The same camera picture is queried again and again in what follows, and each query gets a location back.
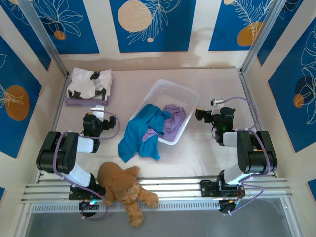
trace white laundry basket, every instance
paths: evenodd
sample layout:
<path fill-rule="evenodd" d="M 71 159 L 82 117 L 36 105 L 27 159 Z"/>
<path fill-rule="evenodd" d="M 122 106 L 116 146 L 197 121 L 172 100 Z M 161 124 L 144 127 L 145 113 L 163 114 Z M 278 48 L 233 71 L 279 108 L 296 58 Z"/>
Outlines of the white laundry basket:
<path fill-rule="evenodd" d="M 130 120 L 135 118 L 139 111 L 147 104 L 153 104 L 163 109 L 166 105 L 175 104 L 179 107 L 184 108 L 186 112 L 186 117 L 181 124 L 178 134 L 173 142 L 168 142 L 162 138 L 158 138 L 158 141 L 166 143 L 168 145 L 176 144 L 185 127 L 187 126 L 190 117 L 192 116 L 195 108 L 198 104 L 199 94 L 195 91 L 168 80 L 160 79 L 158 80 L 151 90 L 148 92 L 144 100 L 141 102 L 133 116 Z"/>

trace teal towel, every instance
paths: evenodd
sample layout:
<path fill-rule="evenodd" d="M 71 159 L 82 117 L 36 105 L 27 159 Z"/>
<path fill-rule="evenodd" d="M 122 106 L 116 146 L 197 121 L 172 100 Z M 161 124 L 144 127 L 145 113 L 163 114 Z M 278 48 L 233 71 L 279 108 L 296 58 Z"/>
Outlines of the teal towel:
<path fill-rule="evenodd" d="M 118 154 L 123 161 L 128 162 L 136 152 L 142 157 L 160 159 L 157 150 L 158 136 L 153 136 L 143 142 L 143 137 L 148 128 L 152 128 L 157 134 L 163 136 L 163 124 L 170 119 L 171 114 L 152 104 L 145 105 L 132 119 L 124 134 L 124 138 L 118 145 Z"/>

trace lavender shirt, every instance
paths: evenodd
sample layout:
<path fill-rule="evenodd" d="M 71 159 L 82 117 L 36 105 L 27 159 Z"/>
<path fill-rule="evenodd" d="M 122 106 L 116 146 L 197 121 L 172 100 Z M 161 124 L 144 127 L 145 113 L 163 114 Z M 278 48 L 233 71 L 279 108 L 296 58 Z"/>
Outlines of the lavender shirt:
<path fill-rule="evenodd" d="M 162 138 L 168 142 L 173 142 L 178 134 L 181 124 L 186 117 L 186 112 L 182 107 L 178 107 L 176 105 L 166 105 L 163 110 L 171 113 L 171 118 L 164 121 L 164 135 L 162 136 Z M 149 128 L 143 137 L 143 142 L 155 135 L 158 134 L 152 128 Z"/>

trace brown teddy bear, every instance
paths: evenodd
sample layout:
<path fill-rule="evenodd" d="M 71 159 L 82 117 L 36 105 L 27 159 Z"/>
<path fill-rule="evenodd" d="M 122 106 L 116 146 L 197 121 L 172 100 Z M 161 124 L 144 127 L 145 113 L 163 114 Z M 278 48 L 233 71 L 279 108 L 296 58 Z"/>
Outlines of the brown teddy bear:
<path fill-rule="evenodd" d="M 137 200 L 144 202 L 148 207 L 158 206 L 157 194 L 140 186 L 135 178 L 140 173 L 140 168 L 133 166 L 126 170 L 121 169 L 112 162 L 103 163 L 98 171 L 97 181 L 105 188 L 105 200 L 111 206 L 116 199 L 125 205 L 129 216 L 129 223 L 133 227 L 142 225 L 144 217 Z"/>

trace gray floor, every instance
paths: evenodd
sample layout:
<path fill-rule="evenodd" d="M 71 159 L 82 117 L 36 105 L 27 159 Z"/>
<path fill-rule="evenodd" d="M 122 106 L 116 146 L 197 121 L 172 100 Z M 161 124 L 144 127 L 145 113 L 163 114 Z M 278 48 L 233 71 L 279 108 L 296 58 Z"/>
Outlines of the gray floor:
<path fill-rule="evenodd" d="M 256 200 L 231 217 L 218 211 L 147 211 L 129 226 L 124 212 L 87 221 L 78 213 L 32 214 L 26 237 L 290 237 L 279 199 Z"/>

